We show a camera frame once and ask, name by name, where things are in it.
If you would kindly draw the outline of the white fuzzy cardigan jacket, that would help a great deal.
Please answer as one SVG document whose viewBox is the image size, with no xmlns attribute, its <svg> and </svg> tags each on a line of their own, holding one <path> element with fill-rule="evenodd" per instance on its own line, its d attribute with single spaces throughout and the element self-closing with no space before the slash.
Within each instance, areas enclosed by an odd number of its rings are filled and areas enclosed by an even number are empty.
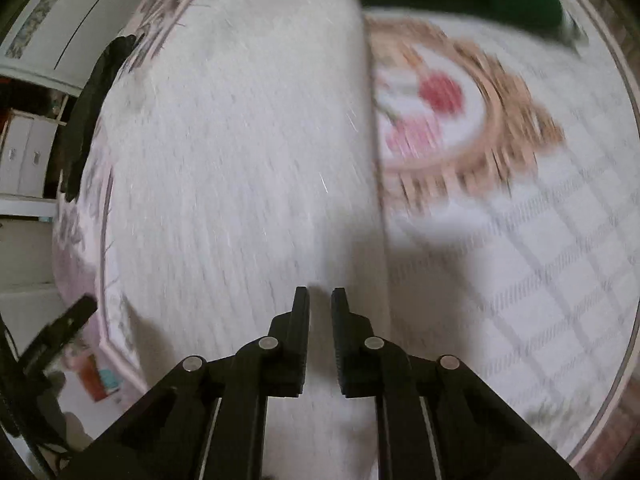
<svg viewBox="0 0 640 480">
<path fill-rule="evenodd" d="M 102 107 L 108 223 L 148 382 L 228 356 L 311 299 L 302 396 L 264 469 L 369 479 L 374 407 L 337 385 L 330 295 L 388 326 L 369 48 L 357 0 L 146 0 Z"/>
</svg>

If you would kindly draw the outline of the white diamond pattern mat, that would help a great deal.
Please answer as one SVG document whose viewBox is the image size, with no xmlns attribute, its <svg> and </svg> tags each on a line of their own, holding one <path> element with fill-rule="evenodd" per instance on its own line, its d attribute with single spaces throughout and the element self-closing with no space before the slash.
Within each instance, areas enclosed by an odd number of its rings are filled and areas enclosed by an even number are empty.
<svg viewBox="0 0 640 480">
<path fill-rule="evenodd" d="M 561 0 L 587 37 L 574 47 L 357 1 L 387 278 L 388 326 L 373 327 L 420 358 L 457 356 L 577 464 L 639 353 L 638 86 L 586 0 Z M 125 27 L 134 50 L 145 3 Z M 96 296 L 100 348 L 145 392 L 101 112 L 79 195 L 58 198 L 53 273 L 66 302 Z"/>
</svg>

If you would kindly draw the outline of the black jacket on bed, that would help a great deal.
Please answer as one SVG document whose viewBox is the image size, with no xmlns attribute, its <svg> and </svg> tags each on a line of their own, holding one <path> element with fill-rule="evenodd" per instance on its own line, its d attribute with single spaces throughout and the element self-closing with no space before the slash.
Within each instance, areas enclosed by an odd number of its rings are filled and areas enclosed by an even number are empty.
<svg viewBox="0 0 640 480">
<path fill-rule="evenodd" d="M 70 120 L 62 132 L 63 168 L 60 192 L 67 203 L 76 200 L 80 192 L 82 173 L 102 104 L 130 53 L 137 44 L 134 35 L 119 36 L 102 52 L 80 92 Z"/>
</svg>

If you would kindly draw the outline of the white drawer cabinet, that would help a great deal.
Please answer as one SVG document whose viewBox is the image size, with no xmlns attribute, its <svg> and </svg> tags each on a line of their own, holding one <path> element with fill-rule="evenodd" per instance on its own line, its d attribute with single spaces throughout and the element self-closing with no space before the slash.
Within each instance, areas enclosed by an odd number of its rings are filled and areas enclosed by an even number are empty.
<svg viewBox="0 0 640 480">
<path fill-rule="evenodd" d="M 1 133 L 1 214 L 53 218 L 55 200 L 44 197 L 59 122 L 10 110 Z"/>
</svg>

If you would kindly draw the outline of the white sliding wardrobe door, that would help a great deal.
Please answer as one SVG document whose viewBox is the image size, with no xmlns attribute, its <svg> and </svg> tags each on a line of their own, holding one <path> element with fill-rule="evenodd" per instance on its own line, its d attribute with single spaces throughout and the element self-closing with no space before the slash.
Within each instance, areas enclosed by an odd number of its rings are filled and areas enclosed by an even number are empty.
<svg viewBox="0 0 640 480">
<path fill-rule="evenodd" d="M 78 96 L 142 0 L 29 0 L 1 43 L 1 75 Z"/>
</svg>

